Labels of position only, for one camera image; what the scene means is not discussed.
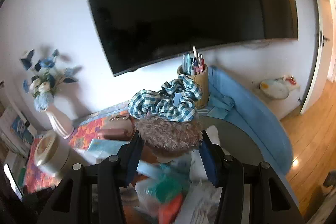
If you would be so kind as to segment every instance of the brown fur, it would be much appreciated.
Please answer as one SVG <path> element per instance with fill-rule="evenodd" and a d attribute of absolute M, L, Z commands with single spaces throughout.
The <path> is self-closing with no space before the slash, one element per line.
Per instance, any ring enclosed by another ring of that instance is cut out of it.
<path fill-rule="evenodd" d="M 135 122 L 141 138 L 157 156 L 179 156 L 203 139 L 200 122 L 170 122 L 158 116 Z"/>

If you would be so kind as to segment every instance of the wooden pen holder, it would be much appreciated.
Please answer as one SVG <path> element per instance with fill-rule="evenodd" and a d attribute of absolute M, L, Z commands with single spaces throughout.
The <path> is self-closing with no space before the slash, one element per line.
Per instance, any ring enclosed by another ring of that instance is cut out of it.
<path fill-rule="evenodd" d="M 182 65 L 177 68 L 178 75 L 184 75 L 182 73 Z M 207 106 L 209 101 L 209 75 L 208 75 L 208 66 L 205 65 L 204 71 L 199 75 L 186 75 L 190 79 L 193 79 L 197 85 L 201 87 L 202 97 L 200 100 L 195 102 L 197 109 L 202 109 Z"/>

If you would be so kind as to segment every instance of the silver bolt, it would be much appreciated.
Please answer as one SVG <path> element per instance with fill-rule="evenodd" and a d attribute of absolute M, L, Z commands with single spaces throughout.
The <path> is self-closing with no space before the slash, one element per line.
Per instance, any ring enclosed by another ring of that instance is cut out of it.
<path fill-rule="evenodd" d="M 230 161 L 233 161 L 233 157 L 232 157 L 231 155 L 229 155 L 229 154 L 224 155 L 223 158 L 224 158 L 225 161 L 229 161 L 229 162 L 230 162 Z"/>
<path fill-rule="evenodd" d="M 110 162 L 115 162 L 119 159 L 118 155 L 112 155 L 112 156 L 109 156 L 109 161 Z"/>
<path fill-rule="evenodd" d="M 74 164 L 74 165 L 72 165 L 72 169 L 73 170 L 79 170 L 81 167 L 82 167 L 81 164 Z"/>
<path fill-rule="evenodd" d="M 262 161 L 262 162 L 260 163 L 260 166 L 261 166 L 262 168 L 264 168 L 264 169 L 268 169 L 270 165 L 269 165 L 268 162 L 266 162 L 266 161 Z"/>

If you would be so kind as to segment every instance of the pink vase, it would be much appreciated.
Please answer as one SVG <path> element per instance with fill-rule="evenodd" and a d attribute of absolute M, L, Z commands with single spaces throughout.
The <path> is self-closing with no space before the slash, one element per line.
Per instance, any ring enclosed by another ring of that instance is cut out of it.
<path fill-rule="evenodd" d="M 63 139 L 68 138 L 74 131 L 72 122 L 68 116 L 61 112 L 54 104 L 45 110 L 53 130 Z"/>

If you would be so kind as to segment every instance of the scrunchie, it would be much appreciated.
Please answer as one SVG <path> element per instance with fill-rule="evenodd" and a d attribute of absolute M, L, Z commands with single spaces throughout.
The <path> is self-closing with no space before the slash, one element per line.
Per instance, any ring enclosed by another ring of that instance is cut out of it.
<path fill-rule="evenodd" d="M 147 113 L 174 122 L 189 122 L 196 114 L 195 103 L 202 96 L 194 80 L 180 75 L 178 79 L 165 82 L 159 92 L 140 90 L 128 104 L 128 112 L 137 119 L 144 119 Z M 182 93 L 178 106 L 174 106 L 175 93 Z"/>

